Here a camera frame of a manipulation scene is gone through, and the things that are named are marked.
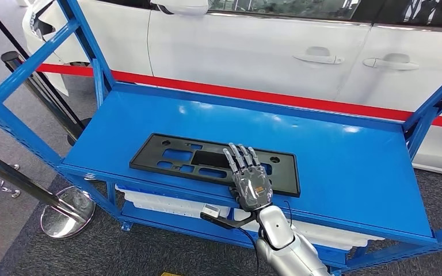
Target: black plastic panel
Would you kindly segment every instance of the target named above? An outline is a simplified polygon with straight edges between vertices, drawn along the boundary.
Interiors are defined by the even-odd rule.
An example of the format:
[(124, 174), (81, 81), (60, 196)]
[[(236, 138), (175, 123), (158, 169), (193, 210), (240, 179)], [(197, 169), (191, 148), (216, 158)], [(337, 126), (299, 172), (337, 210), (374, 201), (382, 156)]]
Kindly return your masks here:
[[(129, 162), (130, 168), (234, 186), (223, 149), (227, 144), (153, 133)], [(293, 154), (255, 149), (276, 194), (300, 196)]]

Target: side mirror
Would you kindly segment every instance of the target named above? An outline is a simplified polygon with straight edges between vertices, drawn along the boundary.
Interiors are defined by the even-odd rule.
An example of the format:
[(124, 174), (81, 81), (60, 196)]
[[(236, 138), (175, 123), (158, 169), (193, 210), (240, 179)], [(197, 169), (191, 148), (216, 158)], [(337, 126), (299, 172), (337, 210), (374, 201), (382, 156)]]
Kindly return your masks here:
[(209, 8), (208, 0), (151, 0), (151, 3), (164, 6), (173, 14), (184, 16), (202, 16)]

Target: car window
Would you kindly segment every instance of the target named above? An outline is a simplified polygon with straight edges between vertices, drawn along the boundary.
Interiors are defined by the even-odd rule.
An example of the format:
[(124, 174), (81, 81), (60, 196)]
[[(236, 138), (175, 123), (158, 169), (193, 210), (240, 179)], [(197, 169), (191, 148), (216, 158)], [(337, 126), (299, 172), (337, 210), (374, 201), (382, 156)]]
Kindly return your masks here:
[(153, 5), (149, 0), (98, 0), (101, 2), (117, 4), (126, 7), (137, 7), (140, 9), (152, 9)]
[(442, 0), (388, 0), (377, 22), (442, 28)]
[(209, 0), (211, 11), (349, 20), (360, 0)]

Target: rectangular hole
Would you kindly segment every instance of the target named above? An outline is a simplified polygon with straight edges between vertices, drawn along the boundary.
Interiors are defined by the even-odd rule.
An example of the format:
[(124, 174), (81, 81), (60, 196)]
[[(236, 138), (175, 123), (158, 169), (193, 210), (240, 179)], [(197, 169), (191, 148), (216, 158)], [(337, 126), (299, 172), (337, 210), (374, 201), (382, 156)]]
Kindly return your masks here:
[(189, 161), (192, 157), (190, 151), (180, 151), (178, 149), (168, 148), (163, 152), (163, 157), (179, 161)]
[(194, 166), (182, 165), (182, 167), (180, 167), (180, 171), (184, 171), (186, 173), (192, 173), (194, 171)]
[(157, 167), (159, 167), (159, 168), (172, 168), (172, 162), (159, 161), (157, 163)]
[(196, 151), (192, 158), (192, 165), (205, 165), (217, 168), (230, 168), (228, 160), (224, 154), (216, 152)]
[(225, 178), (227, 175), (225, 171), (214, 170), (212, 168), (201, 168), (199, 174), (217, 178)]
[(272, 165), (261, 163), (262, 167), (265, 169), (267, 175), (272, 175)]
[(193, 149), (193, 150), (200, 150), (200, 149), (202, 149), (203, 148), (203, 146), (202, 145), (198, 145), (198, 144), (190, 144), (190, 148), (191, 149)]

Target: car door handle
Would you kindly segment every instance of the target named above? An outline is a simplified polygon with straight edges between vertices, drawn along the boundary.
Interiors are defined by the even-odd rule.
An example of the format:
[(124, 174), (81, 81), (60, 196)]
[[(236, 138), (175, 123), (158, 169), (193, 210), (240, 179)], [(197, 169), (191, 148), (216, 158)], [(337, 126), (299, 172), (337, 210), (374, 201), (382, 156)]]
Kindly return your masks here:
[(306, 52), (300, 55), (293, 55), (294, 58), (305, 62), (316, 62), (324, 64), (341, 64), (345, 59), (343, 57), (331, 55), (326, 47), (311, 46)]
[(338, 56), (313, 56), (313, 55), (293, 55), (296, 59), (305, 62), (317, 62), (325, 64), (341, 64), (344, 59)]
[(364, 59), (363, 64), (372, 68), (384, 68), (399, 71), (419, 69), (419, 65), (410, 62), (410, 57), (403, 53), (388, 53), (382, 59), (371, 57), (369, 59)]

